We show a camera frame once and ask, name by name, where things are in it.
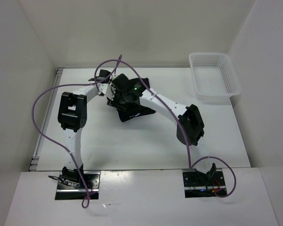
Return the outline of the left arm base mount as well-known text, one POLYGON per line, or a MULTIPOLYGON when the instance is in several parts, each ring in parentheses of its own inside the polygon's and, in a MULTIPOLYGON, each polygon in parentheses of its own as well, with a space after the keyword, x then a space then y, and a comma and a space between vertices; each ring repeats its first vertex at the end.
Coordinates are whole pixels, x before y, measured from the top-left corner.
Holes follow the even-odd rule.
MULTIPOLYGON (((90 200, 99 199, 100 188, 99 171, 85 171, 83 178, 85 180, 90 200)), ((48 176, 50 179, 57 181, 55 200, 83 200, 87 196, 83 182, 73 182, 69 179, 63 179, 62 173, 59 176, 48 176)))

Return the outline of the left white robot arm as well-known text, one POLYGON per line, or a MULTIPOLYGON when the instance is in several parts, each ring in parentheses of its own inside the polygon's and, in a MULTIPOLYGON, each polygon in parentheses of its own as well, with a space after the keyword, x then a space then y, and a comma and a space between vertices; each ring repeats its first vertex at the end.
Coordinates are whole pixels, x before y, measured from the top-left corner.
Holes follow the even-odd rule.
POLYGON ((111 75, 111 72, 101 69, 99 75, 92 78, 86 86, 61 95, 58 122, 63 129, 64 147, 70 157, 62 168, 59 180, 74 188, 83 187, 86 183, 81 157, 81 134, 87 123, 87 104, 96 96, 106 96, 109 100, 114 98, 115 95, 109 91, 111 75))

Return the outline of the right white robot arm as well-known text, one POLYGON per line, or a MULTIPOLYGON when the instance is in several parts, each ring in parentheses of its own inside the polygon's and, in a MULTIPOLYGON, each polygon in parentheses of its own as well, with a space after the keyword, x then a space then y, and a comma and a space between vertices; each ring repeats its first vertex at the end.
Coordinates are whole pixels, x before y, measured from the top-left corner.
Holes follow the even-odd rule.
POLYGON ((159 113, 176 126, 177 139, 186 146, 189 168, 192 168, 190 146, 197 146, 204 136, 204 122, 199 108, 174 102, 150 87, 148 78, 129 79, 123 73, 110 80, 113 97, 107 105, 117 109, 122 122, 159 113))

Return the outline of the black shorts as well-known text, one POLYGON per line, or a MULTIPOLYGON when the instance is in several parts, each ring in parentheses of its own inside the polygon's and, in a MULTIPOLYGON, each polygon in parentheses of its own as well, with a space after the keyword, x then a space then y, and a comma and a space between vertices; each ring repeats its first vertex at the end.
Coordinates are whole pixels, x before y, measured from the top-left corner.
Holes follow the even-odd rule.
MULTIPOLYGON (((141 94, 143 91, 146 90, 144 84, 141 82, 139 78, 134 79, 125 79, 125 76, 123 75, 123 78, 121 78, 118 83, 114 83, 116 86, 116 93, 133 93, 141 97, 141 94)), ((139 104, 138 108, 133 111, 120 111, 117 109, 119 119, 121 122, 126 122, 130 119, 133 119, 135 117, 145 116, 154 114, 156 111, 142 106, 139 104)))

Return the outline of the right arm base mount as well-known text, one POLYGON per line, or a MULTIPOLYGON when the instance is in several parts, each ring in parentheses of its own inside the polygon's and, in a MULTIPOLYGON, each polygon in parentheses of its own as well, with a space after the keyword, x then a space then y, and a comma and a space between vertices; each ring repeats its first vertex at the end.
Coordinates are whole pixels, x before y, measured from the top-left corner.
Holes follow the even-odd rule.
POLYGON ((185 198, 215 197, 227 195, 224 175, 221 170, 215 172, 210 181, 207 181, 195 170, 183 171, 183 186, 185 198))

